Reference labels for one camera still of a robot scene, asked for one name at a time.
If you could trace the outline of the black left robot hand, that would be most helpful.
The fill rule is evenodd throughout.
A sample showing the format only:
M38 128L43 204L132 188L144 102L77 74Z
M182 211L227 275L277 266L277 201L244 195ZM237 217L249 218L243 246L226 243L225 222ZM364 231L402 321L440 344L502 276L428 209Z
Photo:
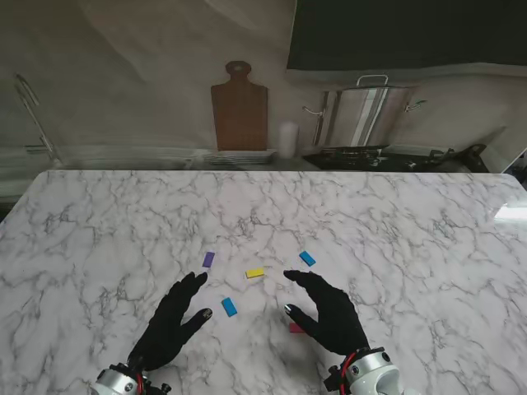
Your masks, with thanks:
M190 272L177 281L161 299L149 324L128 355L128 366L136 371L153 371L168 365L189 339L212 317L200 309L188 321L184 315L192 298L208 279L207 273Z

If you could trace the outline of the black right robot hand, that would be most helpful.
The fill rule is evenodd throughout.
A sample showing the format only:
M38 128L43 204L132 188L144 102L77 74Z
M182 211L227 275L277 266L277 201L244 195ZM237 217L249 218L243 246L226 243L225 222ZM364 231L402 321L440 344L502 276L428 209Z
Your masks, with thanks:
M286 270L284 277L304 288L314 301L318 318L313 319L294 304L286 304L287 315L324 349L340 356L369 348L357 311L347 293L331 286L313 272Z

